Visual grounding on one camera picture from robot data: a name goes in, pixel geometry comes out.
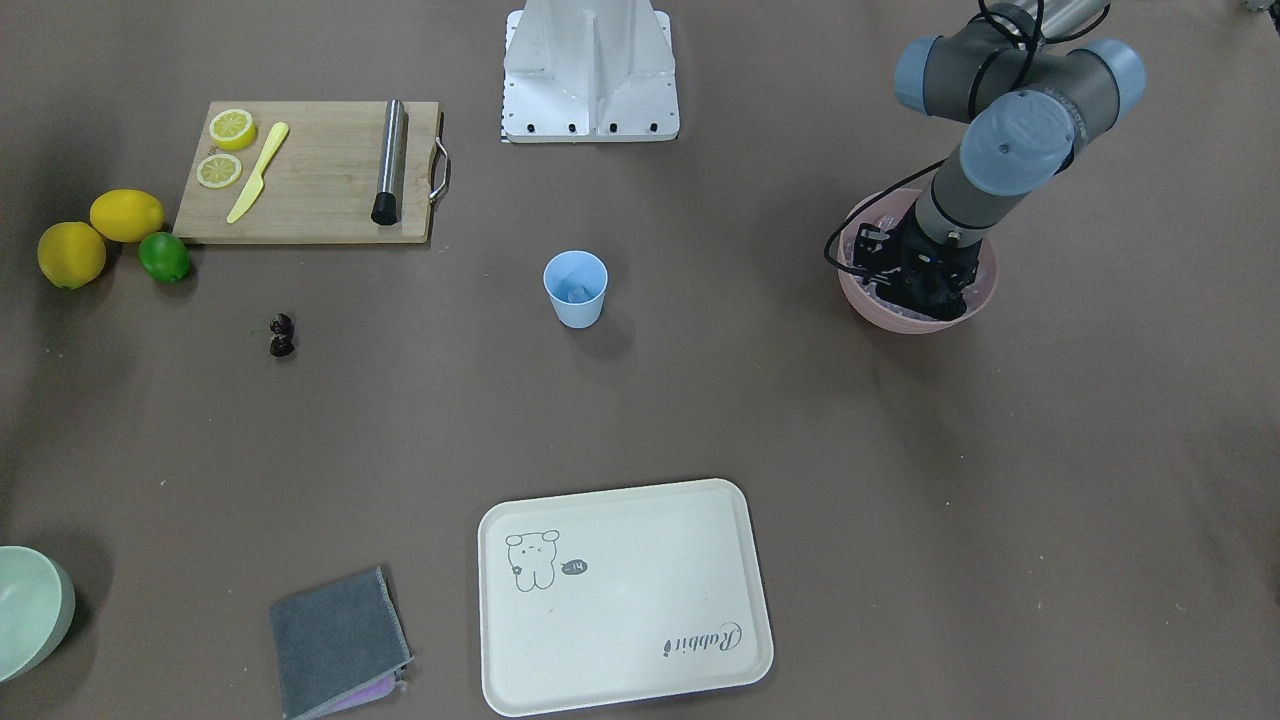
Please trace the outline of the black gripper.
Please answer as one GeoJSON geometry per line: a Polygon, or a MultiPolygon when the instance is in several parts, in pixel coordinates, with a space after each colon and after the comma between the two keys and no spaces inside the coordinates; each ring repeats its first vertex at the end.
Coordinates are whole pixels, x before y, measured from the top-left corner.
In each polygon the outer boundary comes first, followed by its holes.
{"type": "Polygon", "coordinates": [[[970,311],[968,290],[978,282],[980,241],[937,243],[914,224],[883,231],[861,223],[852,240],[852,269],[874,299],[932,322],[955,322],[970,311]]]}

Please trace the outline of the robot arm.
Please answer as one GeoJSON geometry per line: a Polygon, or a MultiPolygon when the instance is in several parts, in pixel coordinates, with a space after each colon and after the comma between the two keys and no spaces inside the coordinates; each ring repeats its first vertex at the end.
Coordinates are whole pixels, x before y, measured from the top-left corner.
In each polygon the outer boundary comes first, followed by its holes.
{"type": "Polygon", "coordinates": [[[824,259],[850,306],[873,325],[929,334],[978,314],[998,264],[989,234],[1068,169],[1142,99],[1137,51],[1088,41],[1107,1],[982,1],[950,36],[909,44],[893,70],[899,102],[963,123],[956,149],[860,201],[824,259]]]}

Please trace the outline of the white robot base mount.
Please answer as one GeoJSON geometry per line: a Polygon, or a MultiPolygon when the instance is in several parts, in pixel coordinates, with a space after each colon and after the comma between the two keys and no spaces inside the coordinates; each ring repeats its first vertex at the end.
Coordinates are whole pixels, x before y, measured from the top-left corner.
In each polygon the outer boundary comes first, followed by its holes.
{"type": "Polygon", "coordinates": [[[649,1],[527,1],[504,23],[500,137],[640,143],[678,137],[672,23],[649,1]]]}

